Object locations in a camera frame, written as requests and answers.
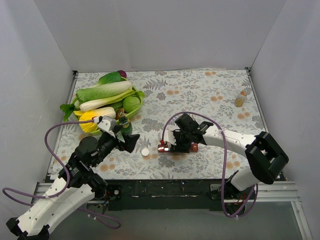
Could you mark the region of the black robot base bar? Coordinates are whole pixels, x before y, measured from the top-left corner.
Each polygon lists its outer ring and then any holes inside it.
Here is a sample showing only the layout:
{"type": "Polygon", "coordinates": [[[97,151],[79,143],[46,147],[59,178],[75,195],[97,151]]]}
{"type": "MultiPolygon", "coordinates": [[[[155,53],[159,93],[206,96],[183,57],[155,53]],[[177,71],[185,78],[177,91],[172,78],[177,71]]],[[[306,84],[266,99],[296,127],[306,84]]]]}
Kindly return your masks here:
{"type": "Polygon", "coordinates": [[[92,199],[88,205],[103,213],[123,210],[221,211],[222,203],[216,189],[220,179],[138,179],[107,180],[104,198],[92,199]]]}

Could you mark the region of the white bottle cap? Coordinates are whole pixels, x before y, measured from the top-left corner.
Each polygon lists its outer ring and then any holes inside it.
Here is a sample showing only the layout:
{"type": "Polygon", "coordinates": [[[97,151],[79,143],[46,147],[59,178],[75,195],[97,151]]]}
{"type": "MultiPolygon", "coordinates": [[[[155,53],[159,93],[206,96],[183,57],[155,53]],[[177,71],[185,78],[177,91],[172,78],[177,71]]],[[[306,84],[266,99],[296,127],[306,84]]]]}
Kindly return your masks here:
{"type": "Polygon", "coordinates": [[[149,151],[147,148],[144,148],[144,149],[141,151],[141,155],[142,155],[143,157],[147,157],[149,154],[150,154],[150,151],[149,151]]]}

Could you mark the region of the red weekly pill organizer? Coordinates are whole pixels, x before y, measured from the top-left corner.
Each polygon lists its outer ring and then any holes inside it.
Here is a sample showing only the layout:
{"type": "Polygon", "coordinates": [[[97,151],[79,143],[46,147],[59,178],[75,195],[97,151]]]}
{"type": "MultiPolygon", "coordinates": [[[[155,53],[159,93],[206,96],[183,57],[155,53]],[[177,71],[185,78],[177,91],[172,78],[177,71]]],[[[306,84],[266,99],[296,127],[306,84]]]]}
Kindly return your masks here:
{"type": "Polygon", "coordinates": [[[173,145],[171,143],[159,144],[157,151],[159,153],[197,153],[199,150],[197,143],[187,143],[173,145]]]}

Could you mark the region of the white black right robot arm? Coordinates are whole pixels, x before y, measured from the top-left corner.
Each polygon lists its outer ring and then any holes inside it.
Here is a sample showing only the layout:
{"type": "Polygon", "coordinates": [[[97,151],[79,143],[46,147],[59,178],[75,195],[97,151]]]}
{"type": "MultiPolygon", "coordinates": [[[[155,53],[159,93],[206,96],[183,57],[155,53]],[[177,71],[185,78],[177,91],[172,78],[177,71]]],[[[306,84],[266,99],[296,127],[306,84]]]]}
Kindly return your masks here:
{"type": "Polygon", "coordinates": [[[287,154],[268,132],[254,135],[222,130],[212,121],[197,123],[187,113],[175,124],[177,129],[164,134],[164,142],[169,144],[171,152],[191,153],[196,144],[202,144],[221,147],[247,159],[247,167],[237,170],[213,192],[215,198],[237,199],[258,183],[271,185],[289,162],[287,154]]]}

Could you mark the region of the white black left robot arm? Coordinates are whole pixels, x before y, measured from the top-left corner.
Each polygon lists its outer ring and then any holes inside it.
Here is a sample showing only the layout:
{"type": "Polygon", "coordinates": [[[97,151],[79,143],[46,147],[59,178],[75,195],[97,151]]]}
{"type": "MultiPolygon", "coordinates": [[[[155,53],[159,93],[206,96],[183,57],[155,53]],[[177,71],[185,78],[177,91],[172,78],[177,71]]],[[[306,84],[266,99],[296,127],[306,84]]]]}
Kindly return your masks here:
{"type": "Polygon", "coordinates": [[[48,190],[38,196],[27,212],[7,221],[10,232],[20,240],[47,240],[50,233],[80,206],[92,199],[103,199],[108,184],[93,168],[113,149],[133,152],[140,135],[123,133],[122,136],[123,140],[119,140],[113,132],[104,132],[99,139],[83,138],[48,190]]]}

